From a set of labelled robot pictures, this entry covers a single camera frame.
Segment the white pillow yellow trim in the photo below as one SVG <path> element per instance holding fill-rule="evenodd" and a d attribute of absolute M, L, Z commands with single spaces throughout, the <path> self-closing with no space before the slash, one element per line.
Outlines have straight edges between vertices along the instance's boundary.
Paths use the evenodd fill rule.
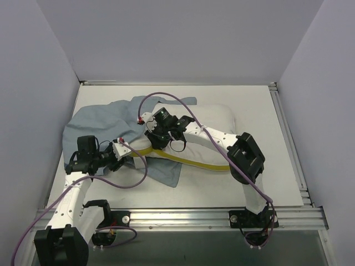
<path fill-rule="evenodd" d="M 197 116 L 202 127 L 196 122 L 187 126 L 184 132 L 186 147 L 183 147 L 182 141 L 178 141 L 159 150 L 143 135 L 132 141 L 130 146 L 146 157 L 167 159 L 209 171 L 228 171 L 229 163 L 212 144 L 206 132 L 208 131 L 216 144 L 226 152 L 226 148 L 236 142 L 235 117 L 231 109 L 220 104 L 190 105 L 189 108 Z"/>

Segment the grey-blue pillowcase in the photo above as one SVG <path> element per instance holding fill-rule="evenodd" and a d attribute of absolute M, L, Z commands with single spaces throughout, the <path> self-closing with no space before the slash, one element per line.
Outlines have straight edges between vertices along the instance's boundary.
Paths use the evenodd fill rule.
<path fill-rule="evenodd" d="M 80 108 L 66 124 L 62 146 L 64 165 L 69 163 L 77 150 L 77 138 L 94 135 L 99 142 L 122 137 L 130 146 L 143 136 L 144 127 L 138 125 L 138 108 L 143 96 L 131 100 L 118 100 L 107 105 L 91 105 Z M 178 185 L 182 164 L 166 159 L 147 158 L 148 176 L 175 188 Z"/>

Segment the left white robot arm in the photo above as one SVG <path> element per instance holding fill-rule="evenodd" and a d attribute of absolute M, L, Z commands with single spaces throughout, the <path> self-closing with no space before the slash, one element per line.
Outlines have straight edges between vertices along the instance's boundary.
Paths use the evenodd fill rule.
<path fill-rule="evenodd" d="M 77 150 L 65 167 L 64 190 L 54 202 L 55 212 L 45 229 L 38 230 L 34 244 L 40 265 L 86 265 L 88 243 L 97 229 L 116 226 L 105 199 L 86 202 L 85 195 L 100 168 L 117 171 L 131 154 L 123 139 L 99 149 L 94 136 L 77 139 Z"/>

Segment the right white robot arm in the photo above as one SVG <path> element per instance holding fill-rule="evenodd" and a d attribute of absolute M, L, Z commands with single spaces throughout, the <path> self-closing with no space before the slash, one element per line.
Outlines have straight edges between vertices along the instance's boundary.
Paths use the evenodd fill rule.
<path fill-rule="evenodd" d="M 146 127 L 145 136 L 155 150 L 164 150 L 173 141 L 193 143 L 218 152 L 228 162 L 232 177 L 242 184 L 246 200 L 246 220 L 258 227 L 266 220 L 264 212 L 272 199 L 262 188 L 261 175 L 265 157 L 255 139 L 249 133 L 229 134 L 201 124 L 195 116 L 178 118 L 166 108 L 152 114 L 146 112 L 139 117 Z"/>

